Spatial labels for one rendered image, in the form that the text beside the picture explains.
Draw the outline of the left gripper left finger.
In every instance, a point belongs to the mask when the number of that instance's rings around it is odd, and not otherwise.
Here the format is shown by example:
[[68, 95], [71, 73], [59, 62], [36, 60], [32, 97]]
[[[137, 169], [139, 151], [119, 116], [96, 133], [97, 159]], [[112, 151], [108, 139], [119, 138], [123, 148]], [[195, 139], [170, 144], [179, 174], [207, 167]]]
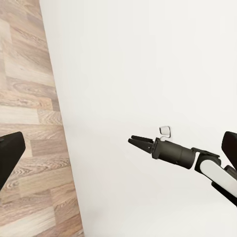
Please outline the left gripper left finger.
[[2, 190], [25, 149], [25, 140], [21, 131], [0, 137], [0, 190]]

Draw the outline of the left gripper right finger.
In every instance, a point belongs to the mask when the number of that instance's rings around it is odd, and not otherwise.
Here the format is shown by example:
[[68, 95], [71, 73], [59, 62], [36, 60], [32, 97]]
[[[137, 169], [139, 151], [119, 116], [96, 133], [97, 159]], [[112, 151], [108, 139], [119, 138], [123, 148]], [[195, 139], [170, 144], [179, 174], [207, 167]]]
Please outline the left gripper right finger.
[[221, 149], [237, 171], [237, 133], [226, 131]]

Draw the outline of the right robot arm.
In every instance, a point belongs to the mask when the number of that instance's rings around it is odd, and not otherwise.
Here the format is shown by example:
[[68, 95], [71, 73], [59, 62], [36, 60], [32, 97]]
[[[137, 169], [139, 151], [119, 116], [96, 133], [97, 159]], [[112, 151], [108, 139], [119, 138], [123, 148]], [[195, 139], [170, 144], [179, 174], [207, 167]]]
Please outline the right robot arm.
[[136, 147], [152, 154], [152, 158], [179, 165], [191, 169], [196, 153], [200, 152], [195, 165], [195, 171], [205, 175], [212, 180], [211, 185], [237, 206], [237, 171], [230, 165], [221, 167], [220, 155], [201, 150], [196, 147], [191, 149], [182, 147], [173, 143], [173, 134], [171, 126], [162, 126], [159, 128], [162, 135], [169, 137], [156, 137], [155, 141], [150, 138], [132, 135], [128, 142]]

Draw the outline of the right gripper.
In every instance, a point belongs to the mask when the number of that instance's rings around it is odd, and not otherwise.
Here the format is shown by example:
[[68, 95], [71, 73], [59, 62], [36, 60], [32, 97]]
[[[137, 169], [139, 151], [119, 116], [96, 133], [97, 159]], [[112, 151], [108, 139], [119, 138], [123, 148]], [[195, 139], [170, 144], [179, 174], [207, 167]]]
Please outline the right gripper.
[[169, 141], [161, 141], [156, 137], [155, 141], [150, 138], [132, 135], [128, 142], [136, 147], [152, 154], [152, 158], [177, 165], [181, 158], [183, 147]]

